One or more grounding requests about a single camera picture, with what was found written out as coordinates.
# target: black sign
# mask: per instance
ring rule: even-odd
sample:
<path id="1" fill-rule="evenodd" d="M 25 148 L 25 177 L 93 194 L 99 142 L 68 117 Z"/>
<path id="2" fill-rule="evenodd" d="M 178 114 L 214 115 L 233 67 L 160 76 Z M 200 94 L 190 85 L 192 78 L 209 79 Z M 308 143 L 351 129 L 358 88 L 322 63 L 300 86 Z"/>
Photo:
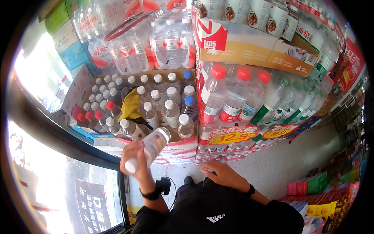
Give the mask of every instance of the black sign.
<path id="1" fill-rule="evenodd" d="M 87 234 L 100 233 L 111 228 L 105 186 L 75 179 L 80 217 Z"/>

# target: yellow cloth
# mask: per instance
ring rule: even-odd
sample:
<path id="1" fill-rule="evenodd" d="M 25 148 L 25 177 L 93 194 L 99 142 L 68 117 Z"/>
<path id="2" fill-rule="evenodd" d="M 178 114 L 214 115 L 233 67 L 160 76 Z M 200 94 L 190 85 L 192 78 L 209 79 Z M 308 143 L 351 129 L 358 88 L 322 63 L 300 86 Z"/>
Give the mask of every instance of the yellow cloth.
<path id="1" fill-rule="evenodd" d="M 141 118 L 139 112 L 136 110 L 140 107 L 140 98 L 136 89 L 133 89 L 123 100 L 122 115 L 119 117 L 118 122 L 123 119 L 137 119 Z"/>

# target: water bottle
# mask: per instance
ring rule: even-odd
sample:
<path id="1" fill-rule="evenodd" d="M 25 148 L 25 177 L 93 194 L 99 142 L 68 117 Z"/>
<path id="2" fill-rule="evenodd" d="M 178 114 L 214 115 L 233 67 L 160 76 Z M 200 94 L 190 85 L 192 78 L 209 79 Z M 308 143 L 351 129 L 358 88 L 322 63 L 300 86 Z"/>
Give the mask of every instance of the water bottle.
<path id="1" fill-rule="evenodd" d="M 168 25 L 165 35 L 168 66 L 170 69 L 177 69 L 181 67 L 180 48 L 178 46 L 179 33 L 176 29 L 175 19 L 168 19 L 166 24 Z"/>

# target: person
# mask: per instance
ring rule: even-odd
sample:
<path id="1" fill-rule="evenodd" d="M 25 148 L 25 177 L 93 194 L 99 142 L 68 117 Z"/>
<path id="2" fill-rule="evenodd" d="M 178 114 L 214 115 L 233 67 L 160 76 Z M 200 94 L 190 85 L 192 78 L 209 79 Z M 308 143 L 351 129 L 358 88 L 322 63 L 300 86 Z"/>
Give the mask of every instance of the person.
<path id="1" fill-rule="evenodd" d="M 195 184 L 190 176 L 185 178 L 169 212 L 147 168 L 143 147 L 144 143 L 138 140 L 126 145 L 120 161 L 124 174 L 128 174 L 125 162 L 129 158 L 137 158 L 139 164 L 139 170 L 132 176 L 139 182 L 144 206 L 137 213 L 132 234 L 303 231 L 304 219 L 293 207 L 270 201 L 229 165 L 216 160 L 200 166 L 207 176 L 203 183 Z"/>

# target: adidas logo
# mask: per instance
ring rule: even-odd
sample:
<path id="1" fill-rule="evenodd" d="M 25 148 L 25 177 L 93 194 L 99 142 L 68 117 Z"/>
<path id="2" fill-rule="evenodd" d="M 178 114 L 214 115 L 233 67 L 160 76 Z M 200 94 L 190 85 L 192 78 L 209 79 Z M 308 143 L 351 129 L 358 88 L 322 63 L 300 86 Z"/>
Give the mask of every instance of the adidas logo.
<path id="1" fill-rule="evenodd" d="M 225 215 L 218 215 L 218 216 L 214 216 L 214 217 L 207 217 L 206 219 L 208 219 L 209 221 L 212 221 L 212 223 L 215 223 L 218 220 L 222 219 L 224 216 Z"/>

